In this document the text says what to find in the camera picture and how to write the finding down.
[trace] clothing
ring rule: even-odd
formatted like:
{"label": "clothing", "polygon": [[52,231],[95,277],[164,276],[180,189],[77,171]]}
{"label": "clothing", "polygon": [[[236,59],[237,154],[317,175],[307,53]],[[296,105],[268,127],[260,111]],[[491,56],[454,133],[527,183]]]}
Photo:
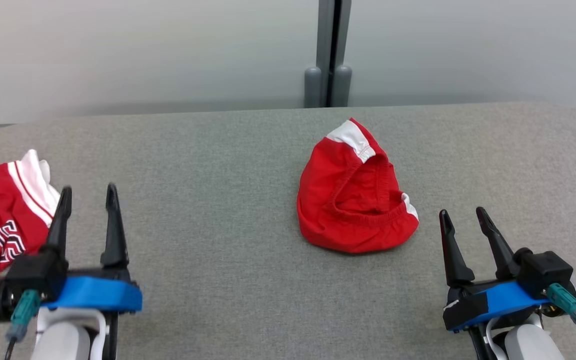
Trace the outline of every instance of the clothing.
{"label": "clothing", "polygon": [[0,164],[0,271],[46,241],[59,202],[50,166],[29,150],[20,161]]}
{"label": "clothing", "polygon": [[301,174],[297,215],[310,243],[346,253],[393,248],[419,225],[388,156],[352,118],[312,151]]}

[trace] black cable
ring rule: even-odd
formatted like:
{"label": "black cable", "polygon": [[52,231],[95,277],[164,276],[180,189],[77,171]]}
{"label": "black cable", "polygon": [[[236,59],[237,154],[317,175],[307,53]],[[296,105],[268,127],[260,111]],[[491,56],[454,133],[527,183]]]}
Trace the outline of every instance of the black cable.
{"label": "black cable", "polygon": [[10,342],[8,343],[8,347],[6,349],[6,355],[4,356],[4,360],[10,360],[10,357],[12,356],[12,349],[15,347],[16,342],[17,339],[14,337],[10,340]]}

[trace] white wall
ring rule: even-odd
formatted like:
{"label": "white wall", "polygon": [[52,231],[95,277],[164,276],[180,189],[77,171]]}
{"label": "white wall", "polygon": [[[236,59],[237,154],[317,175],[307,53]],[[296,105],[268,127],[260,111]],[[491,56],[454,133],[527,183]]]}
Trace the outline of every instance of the white wall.
{"label": "white wall", "polygon": [[349,106],[576,107],[576,1],[355,0],[345,64]]}
{"label": "white wall", "polygon": [[298,108],[313,0],[0,0],[0,123]]}

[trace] blue strip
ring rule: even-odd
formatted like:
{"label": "blue strip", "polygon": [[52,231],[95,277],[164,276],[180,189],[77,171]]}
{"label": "blue strip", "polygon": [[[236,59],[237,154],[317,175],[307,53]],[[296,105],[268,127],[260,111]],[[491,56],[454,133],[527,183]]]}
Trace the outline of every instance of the blue strip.
{"label": "blue strip", "polygon": [[519,310],[530,308],[531,306],[539,306],[549,302],[547,298],[538,300],[531,298],[530,295],[528,295],[524,289],[514,281],[504,282],[503,284],[478,292],[478,294],[481,293],[486,293],[488,312],[474,317],[455,328],[451,328],[450,331],[464,330],[466,326],[473,326],[494,318],[518,312]]}
{"label": "blue strip", "polygon": [[74,276],[66,279],[57,301],[41,306],[51,309],[86,308],[102,312],[141,312],[142,291],[124,281]]}

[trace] red and white jersey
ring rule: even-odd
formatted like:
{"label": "red and white jersey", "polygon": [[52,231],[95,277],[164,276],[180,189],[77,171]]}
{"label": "red and white jersey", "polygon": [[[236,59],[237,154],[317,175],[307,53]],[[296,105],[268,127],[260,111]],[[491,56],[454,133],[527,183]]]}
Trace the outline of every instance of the red and white jersey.
{"label": "red and white jersey", "polygon": [[59,202],[50,167],[29,150],[0,164],[0,271],[20,254],[36,253],[46,241]]}

